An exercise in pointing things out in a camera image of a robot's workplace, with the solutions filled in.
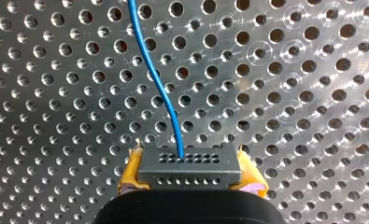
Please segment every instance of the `insulated wire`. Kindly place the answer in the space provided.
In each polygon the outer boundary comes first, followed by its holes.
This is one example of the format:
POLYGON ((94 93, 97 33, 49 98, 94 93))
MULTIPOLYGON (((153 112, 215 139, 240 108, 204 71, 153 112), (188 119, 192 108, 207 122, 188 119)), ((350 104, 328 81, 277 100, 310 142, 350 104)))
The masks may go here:
POLYGON ((180 158, 184 157, 184 146, 183 139, 181 137, 180 125, 178 123, 178 119, 175 113, 175 108, 172 105, 172 102, 169 99, 169 96, 164 91, 163 83, 158 76, 157 70, 155 69, 154 63, 152 62, 151 57, 149 56, 149 52, 146 47, 146 43, 144 41, 143 34, 141 32, 140 21, 137 15, 137 6, 135 4, 135 0, 128 0, 129 3, 129 14, 131 16, 131 21, 135 31, 135 38, 137 40, 137 44, 140 48, 141 54, 143 55, 144 60, 146 61, 147 68, 151 73, 152 79, 157 86, 157 89, 160 95, 163 98, 164 104, 166 105, 167 112, 169 112, 170 119, 172 121, 173 130, 175 132, 176 143, 177 143, 177 154, 180 158))

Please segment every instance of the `black rounded edge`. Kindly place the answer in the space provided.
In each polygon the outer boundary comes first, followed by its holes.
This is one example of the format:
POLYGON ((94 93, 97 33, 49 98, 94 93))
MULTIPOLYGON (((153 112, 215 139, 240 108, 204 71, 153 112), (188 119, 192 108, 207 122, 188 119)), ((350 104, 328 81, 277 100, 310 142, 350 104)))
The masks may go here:
POLYGON ((140 190, 108 202, 94 224, 118 223, 284 224, 268 201, 237 190, 140 190))

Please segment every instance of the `yellow tape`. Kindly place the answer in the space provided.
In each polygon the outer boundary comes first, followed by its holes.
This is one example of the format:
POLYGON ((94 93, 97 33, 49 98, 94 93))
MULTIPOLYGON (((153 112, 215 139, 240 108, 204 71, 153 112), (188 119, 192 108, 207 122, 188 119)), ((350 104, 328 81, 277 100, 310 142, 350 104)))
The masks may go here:
POLYGON ((258 195, 264 198, 266 196, 266 192, 269 190, 268 183, 266 183, 263 175, 257 169, 253 161, 251 161, 248 153, 243 150, 239 150, 237 153, 237 159, 239 161, 240 170, 242 171, 241 181, 237 185, 230 186, 230 189, 241 189, 248 184, 263 184, 265 189, 258 190, 258 195))

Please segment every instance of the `perforated metal sheet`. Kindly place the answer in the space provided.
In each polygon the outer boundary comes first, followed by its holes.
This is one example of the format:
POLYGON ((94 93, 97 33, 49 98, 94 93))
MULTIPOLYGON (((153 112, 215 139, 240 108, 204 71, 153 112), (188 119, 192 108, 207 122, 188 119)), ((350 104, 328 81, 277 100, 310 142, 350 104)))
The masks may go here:
MULTIPOLYGON (((288 223, 369 223, 369 0, 139 1, 185 145, 233 142, 288 223)), ((0 0, 0 223, 92 223, 173 147, 123 0, 0 0)))

